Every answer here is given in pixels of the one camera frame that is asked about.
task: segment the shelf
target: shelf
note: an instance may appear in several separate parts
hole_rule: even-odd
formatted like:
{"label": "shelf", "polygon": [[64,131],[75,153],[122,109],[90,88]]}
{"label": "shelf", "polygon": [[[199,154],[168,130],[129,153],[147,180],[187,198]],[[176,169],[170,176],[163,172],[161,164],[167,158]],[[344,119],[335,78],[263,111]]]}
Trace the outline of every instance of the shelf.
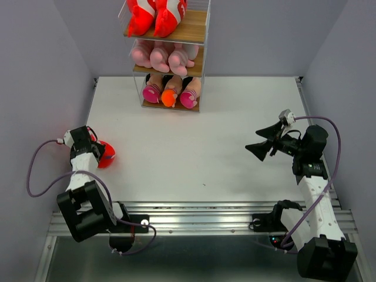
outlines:
{"label": "shelf", "polygon": [[175,108],[172,107],[166,107],[163,103],[150,103],[146,100],[142,103],[143,107],[146,108],[157,108],[157,109],[170,109],[170,110],[187,110],[189,112],[199,112],[200,111],[200,98],[197,98],[197,105],[194,106],[192,109],[187,109],[180,103],[179,98],[177,98]]}
{"label": "shelf", "polygon": [[[199,53],[197,54],[197,57],[194,60],[194,67],[193,68],[187,68],[188,74],[187,76],[194,76],[197,78],[200,78],[202,76],[202,66],[204,61],[204,47],[200,46]],[[143,72],[143,73],[158,73],[160,75],[174,75],[172,71],[169,72],[159,72],[156,71],[153,68],[146,68],[144,66],[137,66],[133,68],[134,72]]]}
{"label": "shelf", "polygon": [[[175,31],[167,37],[162,38],[154,36],[154,26],[152,26],[144,35],[132,37],[159,41],[195,43],[203,45],[205,42],[206,33],[206,16],[206,11],[187,10],[181,23],[179,23]],[[127,35],[128,27],[125,29],[124,32],[124,36]]]}

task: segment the stuffed animal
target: stuffed animal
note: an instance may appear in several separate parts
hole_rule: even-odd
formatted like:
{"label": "stuffed animal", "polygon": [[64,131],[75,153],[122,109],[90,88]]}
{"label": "stuffed animal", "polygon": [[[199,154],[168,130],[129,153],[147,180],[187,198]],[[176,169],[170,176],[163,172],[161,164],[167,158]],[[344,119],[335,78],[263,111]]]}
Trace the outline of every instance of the stuffed animal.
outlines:
{"label": "stuffed animal", "polygon": [[175,43],[175,50],[169,56],[169,65],[173,73],[180,76],[187,75],[186,68],[194,67],[193,60],[199,53],[199,46],[195,44]]}
{"label": "stuffed animal", "polygon": [[146,87],[142,90],[145,100],[150,103],[159,103],[163,90],[163,76],[148,74],[146,76]]}
{"label": "stuffed animal", "polygon": [[154,36],[166,37],[172,33],[182,21],[186,9],[187,0],[155,0],[157,18],[155,22]]}
{"label": "stuffed animal", "polygon": [[175,107],[176,98],[182,92],[183,81],[178,75],[174,75],[164,87],[162,102],[166,107]]}
{"label": "stuffed animal", "polygon": [[199,78],[186,78],[183,84],[187,84],[183,93],[180,95],[180,102],[187,109],[192,109],[197,105],[197,98],[201,95],[201,80]]}
{"label": "stuffed animal", "polygon": [[127,0],[127,4],[132,14],[128,25],[128,37],[145,34],[155,19],[155,0]]}
{"label": "stuffed animal", "polygon": [[146,68],[152,67],[150,54],[152,53],[153,46],[153,41],[136,39],[136,43],[130,51],[130,56],[137,66],[144,66]]}
{"label": "stuffed animal", "polygon": [[173,50],[173,43],[155,41],[154,49],[150,54],[150,62],[153,69],[159,72],[169,72],[168,60]]}

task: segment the red plush toy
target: red plush toy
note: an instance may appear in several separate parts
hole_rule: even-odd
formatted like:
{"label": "red plush toy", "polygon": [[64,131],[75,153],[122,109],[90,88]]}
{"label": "red plush toy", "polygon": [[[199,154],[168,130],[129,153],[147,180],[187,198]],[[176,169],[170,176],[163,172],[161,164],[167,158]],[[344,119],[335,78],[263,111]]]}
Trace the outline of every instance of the red plush toy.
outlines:
{"label": "red plush toy", "polygon": [[156,14],[156,0],[127,0],[132,17],[128,26],[128,37],[140,36],[153,24]]}
{"label": "red plush toy", "polygon": [[154,36],[166,37],[172,33],[182,21],[187,0],[155,0],[157,19],[155,22]]}

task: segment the gray wall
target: gray wall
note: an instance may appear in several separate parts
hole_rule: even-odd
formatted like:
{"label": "gray wall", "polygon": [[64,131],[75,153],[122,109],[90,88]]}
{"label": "gray wall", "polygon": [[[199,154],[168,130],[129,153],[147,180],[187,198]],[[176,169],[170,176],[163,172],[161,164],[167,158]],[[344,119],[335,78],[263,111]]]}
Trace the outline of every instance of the gray wall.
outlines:
{"label": "gray wall", "polygon": [[[117,20],[124,0],[54,1],[95,76],[131,74]],[[206,73],[303,75],[346,1],[212,0]]]}
{"label": "gray wall", "polygon": [[[337,193],[352,209],[362,243],[376,267],[375,188],[376,1],[349,1],[303,79],[311,113],[332,118],[342,140]],[[330,131],[329,166],[337,140]]]}
{"label": "gray wall", "polygon": [[[61,187],[29,198],[30,158],[46,139],[81,125],[92,75],[51,0],[0,1],[0,280],[33,281]],[[32,175],[37,192],[69,168],[69,150],[49,145]]]}

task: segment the white table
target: white table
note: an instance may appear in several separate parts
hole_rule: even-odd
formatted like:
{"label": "white table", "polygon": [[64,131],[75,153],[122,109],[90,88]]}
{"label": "white table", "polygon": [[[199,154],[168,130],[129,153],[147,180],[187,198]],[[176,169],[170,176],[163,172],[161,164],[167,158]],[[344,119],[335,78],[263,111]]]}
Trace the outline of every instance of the white table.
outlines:
{"label": "white table", "polygon": [[302,200],[291,157],[262,163],[244,148],[262,142],[255,131],[287,108],[305,115],[294,78],[206,78],[201,112],[193,113],[142,108],[133,78],[101,77],[88,125],[116,159],[97,174],[120,201]]}

